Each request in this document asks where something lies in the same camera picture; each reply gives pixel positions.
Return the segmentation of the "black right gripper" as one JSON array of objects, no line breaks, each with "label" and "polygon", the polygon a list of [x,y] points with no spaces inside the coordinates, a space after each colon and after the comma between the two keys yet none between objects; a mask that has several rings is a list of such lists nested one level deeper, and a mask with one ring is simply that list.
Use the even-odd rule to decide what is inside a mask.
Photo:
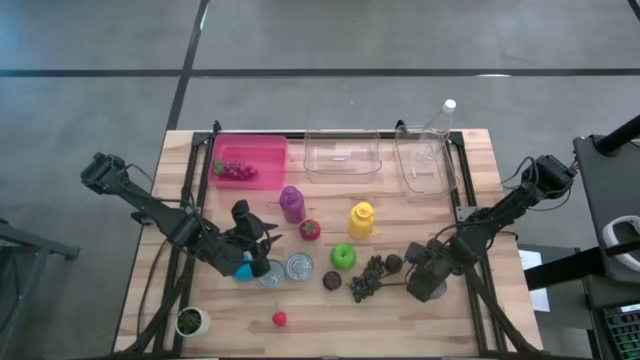
[{"label": "black right gripper", "polygon": [[451,275],[448,268],[419,268],[409,277],[407,282],[384,283],[381,287],[406,286],[407,292],[421,302],[430,301],[435,288]]}]

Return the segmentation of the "clear plastic bin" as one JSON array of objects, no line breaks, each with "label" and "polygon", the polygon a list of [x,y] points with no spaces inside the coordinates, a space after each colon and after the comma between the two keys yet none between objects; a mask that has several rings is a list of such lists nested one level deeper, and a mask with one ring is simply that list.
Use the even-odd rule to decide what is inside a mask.
[{"label": "clear plastic bin", "polygon": [[458,188],[447,134],[400,122],[395,129],[393,155],[407,201],[448,196]]},{"label": "clear plastic bin", "polygon": [[303,166],[312,183],[370,183],[382,168],[381,136],[376,130],[308,130]]}]

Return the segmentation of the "clear plastic bottle white cap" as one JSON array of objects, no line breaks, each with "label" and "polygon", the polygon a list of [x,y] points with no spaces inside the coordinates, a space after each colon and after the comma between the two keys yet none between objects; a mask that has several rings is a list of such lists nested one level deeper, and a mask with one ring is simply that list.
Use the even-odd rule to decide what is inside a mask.
[{"label": "clear plastic bottle white cap", "polygon": [[419,137],[418,159],[435,161],[448,141],[453,113],[457,103],[447,99],[441,110],[422,128]]}]

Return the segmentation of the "white paper sheet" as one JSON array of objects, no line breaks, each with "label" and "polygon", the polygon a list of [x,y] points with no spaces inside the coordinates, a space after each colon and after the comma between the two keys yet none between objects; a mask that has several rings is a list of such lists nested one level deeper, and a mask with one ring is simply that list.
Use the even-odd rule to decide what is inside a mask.
[{"label": "white paper sheet", "polygon": [[518,253],[525,271],[533,309],[536,312],[549,313],[551,307],[547,290],[544,287],[539,287],[539,280],[536,278],[537,272],[531,272],[531,269],[543,264],[541,253],[530,250],[519,250]]}]

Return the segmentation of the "pink plastic bin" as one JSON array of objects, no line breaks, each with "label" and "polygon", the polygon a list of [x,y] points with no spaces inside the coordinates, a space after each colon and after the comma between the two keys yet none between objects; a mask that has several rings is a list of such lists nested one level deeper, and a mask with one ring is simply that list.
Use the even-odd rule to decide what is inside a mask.
[{"label": "pink plastic bin", "polygon": [[[213,172],[215,160],[251,164],[258,170],[258,175],[249,181],[216,176]],[[288,141],[284,136],[220,134],[213,145],[208,183],[227,189],[280,190],[287,163]]]}]

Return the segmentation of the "grey metal stand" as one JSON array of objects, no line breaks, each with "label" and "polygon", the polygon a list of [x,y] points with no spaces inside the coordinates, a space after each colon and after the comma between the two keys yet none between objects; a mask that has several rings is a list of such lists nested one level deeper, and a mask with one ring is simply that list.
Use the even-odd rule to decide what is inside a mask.
[{"label": "grey metal stand", "polygon": [[[6,316],[0,320],[0,360],[10,360],[19,345],[19,335],[27,318],[27,304],[38,289],[47,258],[52,254],[74,261],[80,253],[79,247],[49,240],[17,229],[0,218],[0,278],[3,270],[10,266],[14,271],[15,298]],[[20,279],[18,258],[33,256],[31,269],[25,279]]]}]

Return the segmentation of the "small plant white pot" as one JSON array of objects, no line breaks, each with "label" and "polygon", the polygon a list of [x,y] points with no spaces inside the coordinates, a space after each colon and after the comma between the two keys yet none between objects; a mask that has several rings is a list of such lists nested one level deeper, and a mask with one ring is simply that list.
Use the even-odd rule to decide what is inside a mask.
[{"label": "small plant white pot", "polygon": [[209,314],[197,307],[182,309],[175,322],[175,330],[182,337],[204,335],[211,325]]}]

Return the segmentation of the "colourful backlit keyboard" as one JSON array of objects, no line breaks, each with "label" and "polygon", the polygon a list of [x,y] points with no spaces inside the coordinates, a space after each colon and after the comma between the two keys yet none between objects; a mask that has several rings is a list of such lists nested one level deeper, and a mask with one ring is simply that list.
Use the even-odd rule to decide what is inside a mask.
[{"label": "colourful backlit keyboard", "polygon": [[610,348],[617,360],[640,360],[640,303],[603,310]]}]

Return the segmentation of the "red toy grape bunch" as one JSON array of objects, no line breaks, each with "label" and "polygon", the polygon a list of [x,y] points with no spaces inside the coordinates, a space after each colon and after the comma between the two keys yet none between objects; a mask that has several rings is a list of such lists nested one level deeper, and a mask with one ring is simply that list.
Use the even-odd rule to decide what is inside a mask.
[{"label": "red toy grape bunch", "polygon": [[216,176],[238,181],[249,181],[258,175],[258,170],[253,165],[240,161],[215,160],[213,172]]}]

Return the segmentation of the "blue squeeze bottle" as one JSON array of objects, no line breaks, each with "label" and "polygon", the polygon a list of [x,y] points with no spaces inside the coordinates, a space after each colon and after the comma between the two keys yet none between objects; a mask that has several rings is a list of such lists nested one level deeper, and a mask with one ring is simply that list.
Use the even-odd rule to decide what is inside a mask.
[{"label": "blue squeeze bottle", "polygon": [[250,282],[254,279],[254,276],[251,269],[252,255],[249,251],[243,254],[243,261],[243,265],[237,269],[232,278],[237,282]]}]

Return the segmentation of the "white round device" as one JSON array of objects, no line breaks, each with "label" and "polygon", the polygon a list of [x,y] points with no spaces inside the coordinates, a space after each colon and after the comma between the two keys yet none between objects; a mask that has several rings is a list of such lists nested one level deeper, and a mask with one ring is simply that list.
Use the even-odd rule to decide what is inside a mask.
[{"label": "white round device", "polygon": [[626,215],[604,226],[604,252],[627,268],[640,272],[640,216]]}]

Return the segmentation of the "tuna can blue label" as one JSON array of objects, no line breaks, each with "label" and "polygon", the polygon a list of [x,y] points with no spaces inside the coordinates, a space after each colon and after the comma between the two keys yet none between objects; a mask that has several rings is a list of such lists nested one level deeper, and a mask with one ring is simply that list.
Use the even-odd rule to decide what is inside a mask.
[{"label": "tuna can blue label", "polygon": [[314,262],[306,253],[294,253],[286,262],[286,275],[294,281],[307,281],[313,277]]},{"label": "tuna can blue label", "polygon": [[258,281],[265,287],[278,288],[286,280],[285,266],[278,260],[269,260],[270,270],[263,276],[258,278]]}]

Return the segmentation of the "red toy tomato green top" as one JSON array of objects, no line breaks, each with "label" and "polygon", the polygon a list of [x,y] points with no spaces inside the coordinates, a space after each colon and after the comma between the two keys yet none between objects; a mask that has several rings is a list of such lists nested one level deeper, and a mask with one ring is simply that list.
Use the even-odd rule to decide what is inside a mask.
[{"label": "red toy tomato green top", "polygon": [[315,241],[321,235],[321,226],[313,219],[303,221],[298,230],[301,238],[305,241]]}]

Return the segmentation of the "black pole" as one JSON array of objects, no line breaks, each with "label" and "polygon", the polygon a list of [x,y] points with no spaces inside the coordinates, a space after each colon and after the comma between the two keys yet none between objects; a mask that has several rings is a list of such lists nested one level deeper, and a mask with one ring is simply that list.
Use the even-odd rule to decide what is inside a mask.
[{"label": "black pole", "polygon": [[640,114],[606,136],[595,139],[596,150],[604,156],[616,156],[621,147],[640,136]]}]

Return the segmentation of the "dark toy grape bunch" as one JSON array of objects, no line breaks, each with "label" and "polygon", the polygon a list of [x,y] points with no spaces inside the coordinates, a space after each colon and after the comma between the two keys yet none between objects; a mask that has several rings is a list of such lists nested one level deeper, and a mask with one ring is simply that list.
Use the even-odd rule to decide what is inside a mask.
[{"label": "dark toy grape bunch", "polygon": [[372,256],[359,276],[351,279],[348,287],[356,303],[371,297],[382,286],[382,278],[385,273],[384,260],[381,255]]}]

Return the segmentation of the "yellow squeeze bottle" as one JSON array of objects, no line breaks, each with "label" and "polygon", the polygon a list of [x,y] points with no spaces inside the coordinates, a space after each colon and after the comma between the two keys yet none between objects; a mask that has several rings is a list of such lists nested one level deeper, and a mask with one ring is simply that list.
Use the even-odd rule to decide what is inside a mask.
[{"label": "yellow squeeze bottle", "polygon": [[368,202],[356,204],[349,213],[347,234],[353,239],[366,239],[382,235],[382,231],[374,226],[375,211]]}]

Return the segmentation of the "green toy apple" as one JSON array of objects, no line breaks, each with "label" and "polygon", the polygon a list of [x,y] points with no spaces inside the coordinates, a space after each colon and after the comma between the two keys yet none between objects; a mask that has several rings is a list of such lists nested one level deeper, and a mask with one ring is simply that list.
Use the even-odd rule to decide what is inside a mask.
[{"label": "green toy apple", "polygon": [[339,270],[351,270],[357,263],[356,251],[348,243],[338,244],[331,250],[330,260]]}]

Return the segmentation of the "black side desk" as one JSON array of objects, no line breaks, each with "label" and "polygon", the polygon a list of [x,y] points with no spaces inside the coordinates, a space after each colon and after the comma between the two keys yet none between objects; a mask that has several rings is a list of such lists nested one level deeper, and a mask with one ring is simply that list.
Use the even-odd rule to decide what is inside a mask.
[{"label": "black side desk", "polygon": [[605,255],[602,230],[612,220],[640,216],[640,148],[632,142],[616,156],[604,156],[591,135],[573,141],[598,245],[543,264],[536,271],[539,287],[580,280],[586,290],[596,346],[602,358],[617,360],[609,345],[603,310],[640,303],[640,272]]}]

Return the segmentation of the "purple squeeze bottle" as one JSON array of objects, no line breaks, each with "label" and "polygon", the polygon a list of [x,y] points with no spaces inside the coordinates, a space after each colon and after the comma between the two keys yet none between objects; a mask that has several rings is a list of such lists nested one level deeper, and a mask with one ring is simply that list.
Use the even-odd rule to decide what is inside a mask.
[{"label": "purple squeeze bottle", "polygon": [[306,219],[304,195],[294,186],[285,186],[277,202],[268,202],[269,209],[279,207],[287,223],[300,224]]}]

